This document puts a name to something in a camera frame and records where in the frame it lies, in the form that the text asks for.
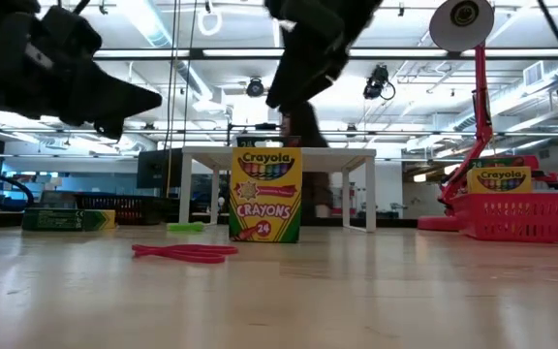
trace desk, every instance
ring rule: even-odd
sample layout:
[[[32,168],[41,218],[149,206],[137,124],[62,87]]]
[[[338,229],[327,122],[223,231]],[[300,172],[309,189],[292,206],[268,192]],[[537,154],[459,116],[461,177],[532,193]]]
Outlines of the desk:
[[[193,160],[212,170],[212,195],[210,202],[210,223],[216,224],[218,211],[219,171],[232,169],[232,148],[214,146],[185,146],[182,148],[182,181],[180,184],[180,223],[189,222],[191,201],[191,170]],[[344,227],[350,226],[350,181],[348,175],[361,165],[365,165],[365,231],[376,231],[376,181],[374,170],[374,149],[302,148],[304,172],[324,172],[342,174],[342,217]]]

